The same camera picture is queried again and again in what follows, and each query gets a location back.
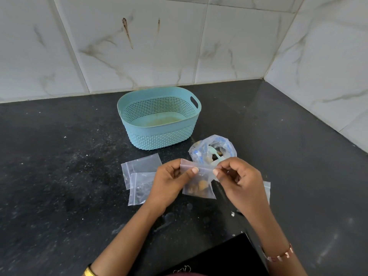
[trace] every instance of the teal plastic basket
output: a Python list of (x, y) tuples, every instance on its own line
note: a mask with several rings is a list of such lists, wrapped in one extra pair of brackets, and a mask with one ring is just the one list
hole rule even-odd
[(188, 139), (202, 106), (196, 96), (180, 87), (129, 92), (117, 103), (130, 142), (153, 150)]

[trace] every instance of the red and white bracelet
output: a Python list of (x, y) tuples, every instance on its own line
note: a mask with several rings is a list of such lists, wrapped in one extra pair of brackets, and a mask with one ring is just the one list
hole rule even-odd
[(270, 262), (277, 262), (277, 261), (280, 261), (280, 262), (282, 262), (282, 258), (283, 257), (285, 257), (286, 256), (286, 258), (288, 259), (288, 258), (290, 258), (290, 255), (291, 254), (293, 254), (294, 253), (294, 251), (293, 251), (293, 249), (292, 249), (292, 245), (289, 243), (289, 249), (285, 252), (285, 253), (282, 253), (281, 255), (279, 255), (279, 256), (277, 256), (277, 257), (275, 257), (275, 258), (273, 258), (273, 257), (271, 257), (271, 256), (266, 256), (266, 254), (265, 254), (265, 252), (263, 251), (263, 255), (264, 255), (264, 257), (268, 260), (268, 261), (270, 261)]

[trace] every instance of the person's left hand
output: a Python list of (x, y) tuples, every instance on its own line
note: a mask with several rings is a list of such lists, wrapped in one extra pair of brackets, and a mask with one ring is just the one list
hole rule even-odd
[(180, 160), (159, 166), (154, 177), (154, 184), (145, 204), (157, 208), (160, 215), (172, 204), (184, 185), (198, 173), (198, 168), (194, 167), (180, 175)]

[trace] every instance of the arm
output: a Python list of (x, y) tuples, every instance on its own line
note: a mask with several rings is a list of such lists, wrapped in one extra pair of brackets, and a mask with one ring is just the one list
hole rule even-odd
[(177, 159), (157, 169), (146, 202), (91, 265), (90, 269), (96, 276), (128, 274), (156, 219), (198, 172), (197, 168), (193, 168), (179, 176), (179, 168), (180, 159)]
[[(289, 242), (271, 212), (260, 172), (239, 158), (229, 158), (218, 164), (214, 174), (227, 197), (254, 228), (266, 256), (287, 252)], [(267, 264), (271, 276), (306, 276), (294, 253), (290, 258), (284, 256), (282, 262), (267, 261)]]

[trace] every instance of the perforated basket side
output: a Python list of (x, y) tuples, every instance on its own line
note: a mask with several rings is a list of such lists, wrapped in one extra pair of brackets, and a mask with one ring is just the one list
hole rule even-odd
[(194, 130), (196, 124), (190, 125), (180, 130), (168, 132), (165, 134), (151, 135), (151, 136), (140, 136), (128, 132), (130, 142), (137, 148), (143, 150), (153, 150), (158, 148), (167, 147), (188, 139)]
[(131, 123), (139, 117), (161, 112), (177, 112), (186, 118), (191, 118), (197, 114), (187, 101), (179, 97), (168, 96), (133, 102), (122, 112), (122, 119)]

